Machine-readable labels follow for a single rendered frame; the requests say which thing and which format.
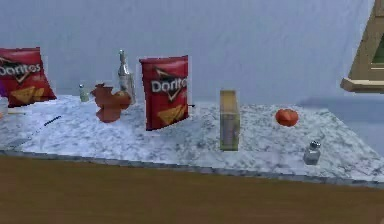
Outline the red tomato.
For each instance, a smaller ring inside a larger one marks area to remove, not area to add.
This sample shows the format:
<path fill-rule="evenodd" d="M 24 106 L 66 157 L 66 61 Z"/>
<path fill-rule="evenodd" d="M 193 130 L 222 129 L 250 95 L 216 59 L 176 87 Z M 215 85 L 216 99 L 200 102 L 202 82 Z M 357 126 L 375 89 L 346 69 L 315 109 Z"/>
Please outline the red tomato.
<path fill-rule="evenodd" d="M 299 115 L 292 109 L 279 109 L 275 114 L 275 119 L 282 126 L 292 127 L 297 124 Z"/>

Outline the clear glass bottle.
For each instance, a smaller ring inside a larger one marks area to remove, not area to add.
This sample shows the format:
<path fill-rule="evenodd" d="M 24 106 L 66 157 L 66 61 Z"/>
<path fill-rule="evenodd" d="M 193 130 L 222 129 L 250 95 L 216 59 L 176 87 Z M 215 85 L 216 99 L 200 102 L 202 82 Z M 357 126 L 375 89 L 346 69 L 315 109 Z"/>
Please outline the clear glass bottle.
<path fill-rule="evenodd" d="M 135 87 L 134 87 L 134 76 L 129 70 L 128 64 L 126 62 L 126 55 L 122 49 L 119 50 L 119 58 L 120 58 L 120 67 L 118 70 L 118 77 L 119 77 L 120 89 L 128 93 L 129 96 L 131 97 L 131 102 L 135 104 L 136 96 L 135 96 Z"/>

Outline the black-handled knife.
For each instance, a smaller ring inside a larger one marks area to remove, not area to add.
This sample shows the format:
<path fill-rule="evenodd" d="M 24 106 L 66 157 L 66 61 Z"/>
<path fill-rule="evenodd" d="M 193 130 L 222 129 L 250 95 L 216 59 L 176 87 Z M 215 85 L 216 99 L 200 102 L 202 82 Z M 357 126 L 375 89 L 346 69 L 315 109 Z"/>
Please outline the black-handled knife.
<path fill-rule="evenodd" d="M 16 147 L 26 143 L 27 141 L 32 140 L 32 138 L 34 136 L 36 136 L 38 133 L 40 133 L 46 126 L 48 126 L 49 124 L 53 123 L 54 121 L 60 119 L 61 117 L 62 116 L 56 116 L 53 119 L 45 122 L 41 127 L 39 127 L 36 131 L 34 131 L 32 134 L 30 134 L 29 136 L 27 136 L 25 138 L 19 138 L 19 139 L 11 141 L 10 143 L 8 143 L 6 145 L 6 148 L 16 148 Z"/>

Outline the wooden window frame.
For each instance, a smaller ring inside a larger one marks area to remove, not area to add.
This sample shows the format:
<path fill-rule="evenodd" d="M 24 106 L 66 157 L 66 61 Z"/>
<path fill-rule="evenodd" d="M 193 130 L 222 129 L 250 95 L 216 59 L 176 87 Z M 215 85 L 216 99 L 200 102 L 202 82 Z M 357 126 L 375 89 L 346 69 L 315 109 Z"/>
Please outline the wooden window frame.
<path fill-rule="evenodd" d="M 349 74 L 348 92 L 384 94 L 384 0 L 375 0 Z"/>

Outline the red chip bag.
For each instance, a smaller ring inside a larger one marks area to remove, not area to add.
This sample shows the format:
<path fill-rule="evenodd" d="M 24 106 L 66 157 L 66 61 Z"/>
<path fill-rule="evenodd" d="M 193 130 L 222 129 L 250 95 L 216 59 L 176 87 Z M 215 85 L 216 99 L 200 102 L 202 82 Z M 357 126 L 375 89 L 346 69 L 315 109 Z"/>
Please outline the red chip bag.
<path fill-rule="evenodd" d="M 188 56 L 139 60 L 145 93 L 146 130 L 161 129 L 189 117 Z"/>
<path fill-rule="evenodd" d="M 9 108 L 56 99 L 39 47 L 0 48 L 0 94 Z"/>

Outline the marble-topped wooden counter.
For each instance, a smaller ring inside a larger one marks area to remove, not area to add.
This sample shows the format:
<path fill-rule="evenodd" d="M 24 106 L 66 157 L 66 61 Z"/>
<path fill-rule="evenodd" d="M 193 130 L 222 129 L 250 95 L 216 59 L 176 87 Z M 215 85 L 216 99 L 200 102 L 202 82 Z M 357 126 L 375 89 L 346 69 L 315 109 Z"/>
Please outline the marble-topped wooden counter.
<path fill-rule="evenodd" d="M 286 128 L 275 106 L 245 105 L 235 152 L 214 103 L 153 132 L 142 105 L 110 124 L 96 110 L 62 96 L 0 119 L 0 224 L 384 224 L 384 157 L 326 109 Z"/>

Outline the red-brown crumpled object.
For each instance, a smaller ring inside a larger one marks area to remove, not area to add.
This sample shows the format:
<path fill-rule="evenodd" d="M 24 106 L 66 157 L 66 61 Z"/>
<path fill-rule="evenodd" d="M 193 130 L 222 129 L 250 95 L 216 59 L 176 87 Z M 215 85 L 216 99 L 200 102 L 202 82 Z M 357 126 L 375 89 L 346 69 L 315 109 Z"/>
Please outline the red-brown crumpled object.
<path fill-rule="evenodd" d="M 104 83 L 97 84 L 91 94 L 95 97 L 95 103 L 99 107 L 96 116 L 101 122 L 111 123 L 121 117 L 123 110 L 131 104 L 131 96 L 125 91 L 112 92 L 113 88 Z"/>

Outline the small green shaker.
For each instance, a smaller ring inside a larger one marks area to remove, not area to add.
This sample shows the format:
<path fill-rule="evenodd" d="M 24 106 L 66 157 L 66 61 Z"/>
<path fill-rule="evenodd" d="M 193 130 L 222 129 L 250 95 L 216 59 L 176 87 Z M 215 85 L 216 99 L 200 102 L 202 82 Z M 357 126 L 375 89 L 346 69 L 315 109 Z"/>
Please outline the small green shaker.
<path fill-rule="evenodd" d="M 80 100 L 82 102 L 87 102 L 89 100 L 88 93 L 84 89 L 84 85 L 83 84 L 79 85 L 79 93 L 80 93 Z"/>

